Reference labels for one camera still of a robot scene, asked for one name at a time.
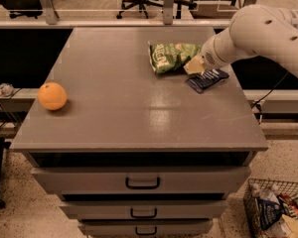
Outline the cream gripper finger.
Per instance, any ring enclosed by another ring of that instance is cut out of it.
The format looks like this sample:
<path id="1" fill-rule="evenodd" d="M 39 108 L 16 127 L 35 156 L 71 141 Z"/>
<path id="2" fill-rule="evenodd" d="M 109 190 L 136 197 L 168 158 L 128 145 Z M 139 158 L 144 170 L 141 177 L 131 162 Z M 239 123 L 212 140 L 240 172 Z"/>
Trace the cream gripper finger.
<path id="1" fill-rule="evenodd" d="M 194 56 L 184 65 L 187 74 L 203 73 L 205 69 L 205 63 L 201 55 Z"/>

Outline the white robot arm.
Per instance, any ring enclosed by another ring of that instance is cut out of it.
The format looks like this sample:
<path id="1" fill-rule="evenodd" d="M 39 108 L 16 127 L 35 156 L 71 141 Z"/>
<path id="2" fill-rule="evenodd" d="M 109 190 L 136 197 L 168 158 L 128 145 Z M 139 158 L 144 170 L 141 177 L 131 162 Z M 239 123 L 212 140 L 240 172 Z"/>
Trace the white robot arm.
<path id="1" fill-rule="evenodd" d="M 203 43 L 195 59 L 206 71 L 257 56 L 298 78 L 298 10 L 245 6 L 233 14 L 226 29 Z"/>

